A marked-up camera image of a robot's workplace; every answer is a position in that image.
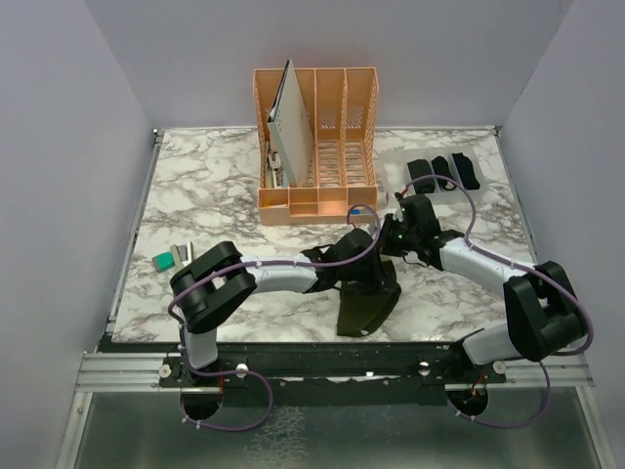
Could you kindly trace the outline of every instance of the white marble surface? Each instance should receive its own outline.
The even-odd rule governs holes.
[[[530,260],[518,207],[492,132],[382,130],[375,150],[473,146],[488,193],[478,203],[474,239],[502,254]],[[291,255],[335,242],[339,225],[265,227],[256,209],[260,156],[255,129],[172,130],[165,134],[113,332],[115,342],[174,342],[176,324],[166,313],[168,273],[152,256],[171,244],[194,242],[199,255],[222,240],[241,252]],[[436,208],[443,229],[464,231],[468,203]],[[455,340],[504,320],[503,302],[480,286],[434,268],[395,260],[401,297],[382,327],[366,338],[335,333],[339,293],[266,293],[248,298],[219,328],[221,341]]]

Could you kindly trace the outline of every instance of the teal eraser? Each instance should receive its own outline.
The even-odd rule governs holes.
[[[163,252],[152,257],[152,264],[157,272],[165,272],[174,267],[174,256],[171,252]]]

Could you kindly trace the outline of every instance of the desk organizer compartment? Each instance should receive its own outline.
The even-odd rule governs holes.
[[[348,207],[377,208],[373,138],[378,102],[374,67],[297,68],[314,135],[314,158],[303,188],[265,187],[267,120],[282,77],[280,69],[254,71],[254,100],[261,150],[258,209],[263,225],[345,223]],[[373,221],[360,210],[355,223]]]
[[[434,173],[432,160],[437,156],[442,156],[449,164],[449,170],[453,179],[462,184],[455,163],[451,157],[452,153],[464,153],[464,155],[467,156],[473,163],[473,169],[479,183],[479,189],[468,192],[473,200],[478,201],[482,199],[484,194],[488,191],[488,181],[479,167],[478,158],[476,157],[476,153],[471,146],[436,147],[431,149],[391,149],[380,154],[380,163],[384,165],[384,170],[388,175],[388,179],[400,181],[399,185],[403,186],[411,180],[407,166],[408,162],[414,161],[415,159],[425,159],[430,164],[432,173]],[[391,190],[396,191],[396,187],[385,188],[385,191],[387,192],[390,192]],[[408,195],[413,194],[414,188],[411,187],[408,191]],[[436,181],[435,191],[433,193],[426,193],[426,196],[432,201],[433,205],[448,205],[451,203],[466,202],[467,200],[467,197],[465,197],[457,189],[454,191],[442,191]]]

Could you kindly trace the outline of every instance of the white wall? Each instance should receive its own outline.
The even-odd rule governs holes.
[[[80,0],[0,15],[0,465],[53,467],[104,330],[150,126]]]
[[[503,124],[571,0],[85,0],[158,127],[255,124],[252,69],[375,65],[381,125]]]
[[[576,0],[502,132],[541,260],[567,269],[597,328],[589,351],[625,467],[625,2]]]

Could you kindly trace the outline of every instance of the black sponge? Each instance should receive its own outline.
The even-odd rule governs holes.
[[[434,174],[453,179],[451,171],[449,170],[449,163],[442,156],[437,156],[432,160],[432,168],[434,169]],[[453,191],[454,189],[456,189],[453,184],[447,181],[443,181],[441,179],[437,179],[437,183],[441,191]]]
[[[408,171],[410,172],[410,180],[413,181],[421,176],[432,174],[432,168],[427,159],[415,159],[408,163]],[[415,193],[432,193],[435,190],[434,178],[426,179],[412,185]]]
[[[462,185],[468,191],[477,191],[480,188],[476,172],[473,169],[473,162],[464,153],[452,153],[451,157],[456,164],[456,169],[460,175]]]

